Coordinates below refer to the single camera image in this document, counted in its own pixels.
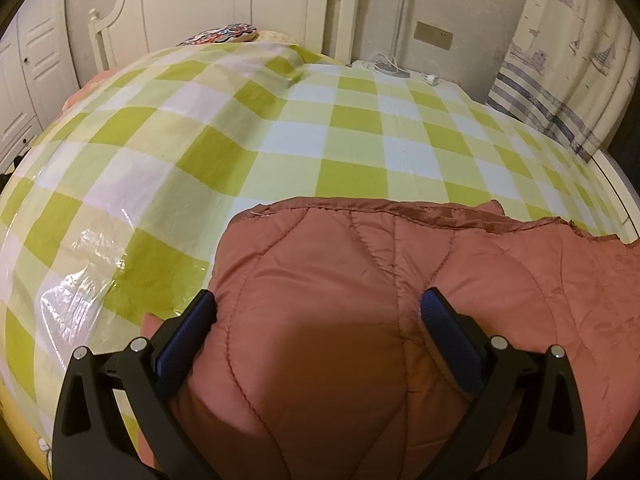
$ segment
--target wall socket plate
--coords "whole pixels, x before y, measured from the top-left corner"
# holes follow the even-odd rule
[[[435,45],[444,50],[451,50],[453,33],[427,23],[417,22],[415,24],[414,39]]]

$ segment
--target green and white checkered sheet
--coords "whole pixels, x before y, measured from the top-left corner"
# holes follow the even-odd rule
[[[50,440],[72,349],[183,311],[232,216],[294,196],[495,198],[622,229],[583,161],[455,85],[276,43],[155,53],[50,126],[0,196],[0,374],[27,421]]]

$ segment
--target wall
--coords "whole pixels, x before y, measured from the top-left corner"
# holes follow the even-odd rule
[[[116,0],[66,0],[66,28],[69,33],[71,56],[76,66],[80,86],[88,83],[98,71],[95,67],[94,51],[89,40],[89,11],[97,9],[106,16]]]
[[[399,64],[411,70],[440,72],[458,83],[473,99],[484,102],[515,32],[525,0],[407,0]],[[96,73],[87,32],[89,10],[105,16],[114,0],[67,0],[67,20],[71,49],[78,79],[85,84]],[[372,59],[388,54],[398,0],[360,0],[354,42],[355,59]],[[335,44],[337,0],[328,13],[328,41]],[[453,33],[449,51],[413,39],[415,22],[420,20]]]

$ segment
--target curtain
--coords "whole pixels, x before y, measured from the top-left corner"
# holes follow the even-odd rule
[[[640,42],[614,0],[527,0],[486,104],[588,160],[639,69]]]

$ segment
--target white wooden headboard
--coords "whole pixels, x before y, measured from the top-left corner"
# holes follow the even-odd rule
[[[335,58],[350,63],[358,0],[340,0]],[[209,28],[252,23],[322,51],[327,0],[116,0],[100,19],[90,13],[89,34],[98,70],[124,67]]]

